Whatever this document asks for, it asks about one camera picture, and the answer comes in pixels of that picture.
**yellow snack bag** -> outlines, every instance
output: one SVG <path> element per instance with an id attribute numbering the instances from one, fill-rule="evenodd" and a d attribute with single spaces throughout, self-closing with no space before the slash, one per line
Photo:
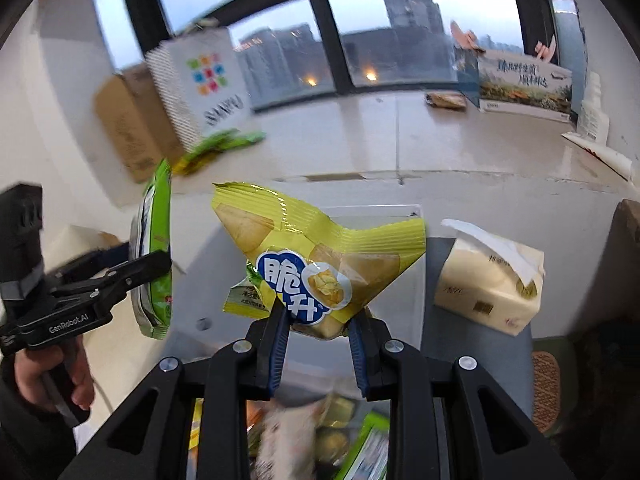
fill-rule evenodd
<path id="1" fill-rule="evenodd" d="M 236 313 L 265 317 L 277 295 L 294 329 L 332 339 L 424 254 L 421 218 L 347 229 L 318 208 L 265 187 L 214 186 L 213 209 L 250 264 L 248 281 L 239 286 L 255 286 L 266 308 L 254 315 L 236 301 Z"/>

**white bottle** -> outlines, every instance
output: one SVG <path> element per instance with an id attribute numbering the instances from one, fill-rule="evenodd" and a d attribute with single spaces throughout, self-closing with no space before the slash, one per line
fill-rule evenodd
<path id="1" fill-rule="evenodd" d="M 589 72 L 587 88 L 580 106 L 576 132 L 587 140 L 602 144 L 607 143 L 609 135 L 609 116 L 602 111 L 602 90 L 600 90 L 600 76 Z"/>

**green wrapper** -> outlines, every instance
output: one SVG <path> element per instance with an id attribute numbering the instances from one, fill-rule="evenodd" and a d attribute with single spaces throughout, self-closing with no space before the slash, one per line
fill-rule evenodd
<path id="1" fill-rule="evenodd" d="M 370 412 L 335 480 L 385 480 L 389 419 Z"/>
<path id="2" fill-rule="evenodd" d="M 262 132 L 251 132 L 241 134 L 239 130 L 223 130 L 212 136 L 206 137 L 193 150 L 184 155 L 177 164 L 174 165 L 174 173 L 178 175 L 188 175 L 195 173 L 200 168 L 209 164 L 222 152 L 228 152 L 236 148 L 244 148 L 251 144 L 257 144 L 263 140 L 265 134 Z"/>
<path id="3" fill-rule="evenodd" d="M 171 253 L 169 216 L 171 206 L 171 167 L 163 160 L 146 186 L 145 196 L 131 226 L 129 259 L 154 251 Z M 153 339 L 164 339 L 171 322 L 172 276 L 164 276 L 131 291 L 131 303 L 140 332 Z"/>

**building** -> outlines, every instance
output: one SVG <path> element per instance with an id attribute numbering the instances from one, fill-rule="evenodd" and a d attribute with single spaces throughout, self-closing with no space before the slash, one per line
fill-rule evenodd
<path id="1" fill-rule="evenodd" d="M 241 39 L 236 52 L 254 107 L 333 89 L 324 48 L 308 23 L 256 30 Z"/>
<path id="2" fill-rule="evenodd" d="M 513 52 L 514 54 L 524 54 L 524 50 L 521 46 L 494 41 L 488 34 L 485 34 L 484 36 L 478 38 L 477 43 L 478 46 L 481 46 L 482 48 L 485 48 L 487 50 L 504 50 L 505 52 Z"/>
<path id="3" fill-rule="evenodd" d="M 341 35 L 351 77 L 370 84 L 374 73 L 384 83 L 451 80 L 450 43 L 425 27 L 384 27 Z"/>
<path id="4" fill-rule="evenodd" d="M 384 0 L 392 28 L 424 27 L 433 34 L 444 34 L 440 6 L 433 0 Z"/>

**hand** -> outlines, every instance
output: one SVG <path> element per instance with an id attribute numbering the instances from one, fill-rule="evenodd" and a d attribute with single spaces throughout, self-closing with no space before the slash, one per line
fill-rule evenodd
<path id="1" fill-rule="evenodd" d="M 69 376 L 76 386 L 71 400 L 83 410 L 88 411 L 95 397 L 94 380 L 89 371 L 81 335 L 76 338 L 75 345 L 78 355 L 69 370 Z M 22 398 L 43 410 L 55 412 L 56 407 L 49 399 L 40 377 L 44 372 L 58 366 L 64 359 L 65 355 L 59 346 L 19 351 L 15 355 L 14 371 L 15 384 Z"/>

